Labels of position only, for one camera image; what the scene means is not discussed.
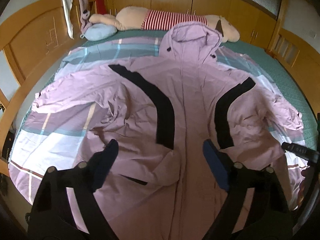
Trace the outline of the person's right hand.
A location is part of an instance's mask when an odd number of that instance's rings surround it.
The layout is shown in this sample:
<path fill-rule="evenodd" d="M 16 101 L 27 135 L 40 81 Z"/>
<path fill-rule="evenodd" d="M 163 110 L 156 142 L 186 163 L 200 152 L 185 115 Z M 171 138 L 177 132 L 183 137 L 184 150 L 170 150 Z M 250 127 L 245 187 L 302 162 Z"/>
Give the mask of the person's right hand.
<path fill-rule="evenodd" d="M 301 175 L 303 177 L 302 182 L 299 185 L 299 191 L 298 191 L 298 197 L 297 197 L 297 206 L 300 207 L 303 199 L 304 199 L 304 192 L 305 192 L 305 188 L 306 188 L 306 184 L 308 182 L 308 177 L 310 176 L 310 173 L 312 172 L 312 168 L 308 167 L 306 169 L 304 169 L 301 172 Z"/>

